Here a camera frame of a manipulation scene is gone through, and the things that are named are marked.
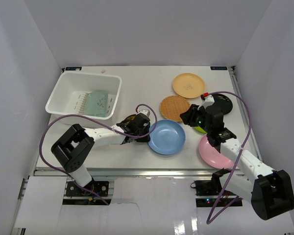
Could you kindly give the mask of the yellow brown patterned plate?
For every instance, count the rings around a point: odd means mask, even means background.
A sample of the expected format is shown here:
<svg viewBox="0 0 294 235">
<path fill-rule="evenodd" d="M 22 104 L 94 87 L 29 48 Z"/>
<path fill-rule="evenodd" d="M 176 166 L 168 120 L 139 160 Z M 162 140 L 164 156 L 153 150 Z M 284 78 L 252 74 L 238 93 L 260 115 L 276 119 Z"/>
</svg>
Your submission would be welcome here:
<svg viewBox="0 0 294 235">
<path fill-rule="evenodd" d="M 125 123 L 130 122 L 135 118 L 136 114 L 129 115 L 128 117 L 125 118 Z"/>
</svg>

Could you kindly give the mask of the blue round plate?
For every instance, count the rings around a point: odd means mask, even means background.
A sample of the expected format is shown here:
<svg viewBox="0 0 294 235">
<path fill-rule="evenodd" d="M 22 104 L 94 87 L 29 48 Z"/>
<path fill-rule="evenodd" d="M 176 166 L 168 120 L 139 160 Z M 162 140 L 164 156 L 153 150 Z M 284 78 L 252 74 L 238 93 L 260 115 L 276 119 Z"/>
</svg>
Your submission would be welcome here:
<svg viewBox="0 0 294 235">
<path fill-rule="evenodd" d="M 164 119 L 157 121 L 148 145 L 154 152 L 168 156 L 180 152 L 185 141 L 183 127 L 173 120 Z"/>
</svg>

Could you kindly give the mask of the teal rectangular ceramic plate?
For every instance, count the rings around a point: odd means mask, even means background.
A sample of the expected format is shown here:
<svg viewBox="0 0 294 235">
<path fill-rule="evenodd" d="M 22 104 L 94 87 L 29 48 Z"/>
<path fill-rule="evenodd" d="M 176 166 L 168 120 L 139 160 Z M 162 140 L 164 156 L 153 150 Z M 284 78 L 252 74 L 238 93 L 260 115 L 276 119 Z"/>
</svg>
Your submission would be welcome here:
<svg viewBox="0 0 294 235">
<path fill-rule="evenodd" d="M 107 91 L 96 91 L 86 96 L 83 115 L 105 117 L 107 110 Z"/>
</svg>

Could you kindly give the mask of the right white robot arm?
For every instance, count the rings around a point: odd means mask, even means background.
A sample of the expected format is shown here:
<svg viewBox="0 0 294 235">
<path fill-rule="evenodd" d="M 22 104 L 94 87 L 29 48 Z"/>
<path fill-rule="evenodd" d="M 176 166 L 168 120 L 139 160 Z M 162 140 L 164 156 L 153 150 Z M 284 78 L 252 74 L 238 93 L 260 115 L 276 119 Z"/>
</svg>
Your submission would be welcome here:
<svg viewBox="0 0 294 235">
<path fill-rule="evenodd" d="M 191 105 L 180 114 L 185 125 L 199 126 L 207 133 L 209 144 L 241 170 L 243 179 L 222 169 L 212 176 L 211 188 L 217 195 L 230 191 L 248 201 L 255 213 L 268 220 L 294 209 L 294 193 L 289 174 L 276 171 L 244 150 L 236 135 L 224 126 L 223 113 L 216 106 Z"/>
</svg>

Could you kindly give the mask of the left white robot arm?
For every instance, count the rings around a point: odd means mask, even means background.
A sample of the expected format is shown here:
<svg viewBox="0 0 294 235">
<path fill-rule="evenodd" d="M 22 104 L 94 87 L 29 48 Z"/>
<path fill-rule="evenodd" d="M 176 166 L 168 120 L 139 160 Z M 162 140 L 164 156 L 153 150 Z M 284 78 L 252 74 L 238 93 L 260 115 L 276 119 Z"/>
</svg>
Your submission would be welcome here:
<svg viewBox="0 0 294 235">
<path fill-rule="evenodd" d="M 149 115 L 150 111 L 141 110 L 134 118 L 126 118 L 110 129 L 83 128 L 74 124 L 51 147 L 51 152 L 64 171 L 76 181 L 77 190 L 82 195 L 89 195 L 93 192 L 94 180 L 84 162 L 90 151 L 97 147 L 122 145 L 133 141 L 149 142 Z"/>
</svg>

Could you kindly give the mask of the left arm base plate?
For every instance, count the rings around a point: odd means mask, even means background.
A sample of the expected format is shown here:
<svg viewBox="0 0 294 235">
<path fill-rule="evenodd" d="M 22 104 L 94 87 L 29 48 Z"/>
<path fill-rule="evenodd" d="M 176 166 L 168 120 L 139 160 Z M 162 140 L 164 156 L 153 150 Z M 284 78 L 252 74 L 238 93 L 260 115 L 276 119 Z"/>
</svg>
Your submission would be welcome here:
<svg viewBox="0 0 294 235">
<path fill-rule="evenodd" d="M 108 181 L 94 181 L 85 188 L 86 191 L 72 181 L 67 182 L 62 204 L 76 206 L 107 206 L 110 204 Z"/>
</svg>

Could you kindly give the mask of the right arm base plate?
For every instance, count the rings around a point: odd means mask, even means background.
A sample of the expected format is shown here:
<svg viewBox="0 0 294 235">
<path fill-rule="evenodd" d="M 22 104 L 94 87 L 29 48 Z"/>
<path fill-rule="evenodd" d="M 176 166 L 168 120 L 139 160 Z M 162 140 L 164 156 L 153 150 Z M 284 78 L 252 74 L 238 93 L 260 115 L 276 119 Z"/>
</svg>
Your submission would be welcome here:
<svg viewBox="0 0 294 235">
<path fill-rule="evenodd" d="M 219 193 L 211 181 L 196 180 L 190 185 L 196 191 L 196 207 L 211 208 L 216 201 Z M 225 191 L 217 203 L 217 207 L 225 207 L 236 197 L 235 194 Z"/>
</svg>

